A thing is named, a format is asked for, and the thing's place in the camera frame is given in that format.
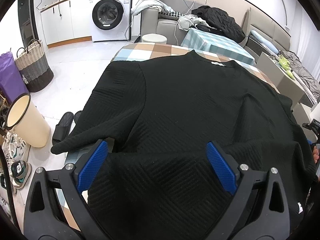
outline white stool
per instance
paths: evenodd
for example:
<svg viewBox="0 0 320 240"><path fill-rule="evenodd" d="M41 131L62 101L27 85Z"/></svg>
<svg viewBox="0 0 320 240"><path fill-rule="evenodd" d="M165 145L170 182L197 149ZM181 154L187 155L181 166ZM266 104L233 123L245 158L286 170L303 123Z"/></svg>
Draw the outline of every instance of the white stool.
<svg viewBox="0 0 320 240"><path fill-rule="evenodd" d="M141 42L154 42L159 44L167 44L167 38L160 34L145 34L141 38Z"/></svg>

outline blue gripper pad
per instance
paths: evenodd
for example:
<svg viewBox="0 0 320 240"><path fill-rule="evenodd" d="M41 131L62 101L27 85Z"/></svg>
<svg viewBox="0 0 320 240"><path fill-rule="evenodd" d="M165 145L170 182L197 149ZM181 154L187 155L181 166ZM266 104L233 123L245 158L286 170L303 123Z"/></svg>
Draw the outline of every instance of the blue gripper pad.
<svg viewBox="0 0 320 240"><path fill-rule="evenodd" d="M234 195L237 190L237 185L236 176L232 169L229 167L225 159L221 156L212 142L207 143L206 153L207 158L214 172L217 174L224 190Z"/></svg>
<svg viewBox="0 0 320 240"><path fill-rule="evenodd" d="M108 156L108 143L101 141L78 175L77 189L79 193L88 190L96 177L104 160Z"/></svg>

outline washing machine door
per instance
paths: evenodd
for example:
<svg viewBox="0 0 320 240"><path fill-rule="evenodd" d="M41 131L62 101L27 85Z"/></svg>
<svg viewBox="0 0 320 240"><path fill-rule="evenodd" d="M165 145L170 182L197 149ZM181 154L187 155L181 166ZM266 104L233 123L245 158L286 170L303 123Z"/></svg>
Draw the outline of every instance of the washing machine door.
<svg viewBox="0 0 320 240"><path fill-rule="evenodd" d="M117 0L101 0L92 10L94 24L102 30L115 28L122 20L123 6Z"/></svg>

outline white cabinet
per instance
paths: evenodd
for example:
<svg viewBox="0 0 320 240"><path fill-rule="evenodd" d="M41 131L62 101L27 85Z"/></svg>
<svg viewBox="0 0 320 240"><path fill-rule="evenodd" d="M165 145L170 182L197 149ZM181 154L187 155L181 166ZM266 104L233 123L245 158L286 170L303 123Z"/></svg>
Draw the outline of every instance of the white cabinet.
<svg viewBox="0 0 320 240"><path fill-rule="evenodd" d="M59 41L73 39L74 36L71 21L70 0L55 5L53 8L55 12L55 22Z"/></svg>
<svg viewBox="0 0 320 240"><path fill-rule="evenodd" d="M91 36L89 0L70 0L71 20L74 38Z"/></svg>
<svg viewBox="0 0 320 240"><path fill-rule="evenodd" d="M55 14L57 14L57 12L53 7L41 13L42 28L47 44L52 44L59 41L58 32L56 29Z"/></svg>

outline white washing machine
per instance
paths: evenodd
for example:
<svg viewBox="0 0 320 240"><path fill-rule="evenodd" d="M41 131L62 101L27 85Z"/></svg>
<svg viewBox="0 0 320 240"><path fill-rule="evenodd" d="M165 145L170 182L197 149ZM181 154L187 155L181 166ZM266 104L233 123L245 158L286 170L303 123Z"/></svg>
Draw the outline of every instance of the white washing machine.
<svg viewBox="0 0 320 240"><path fill-rule="evenodd" d="M92 41L131 39L132 0L90 0Z"/></svg>

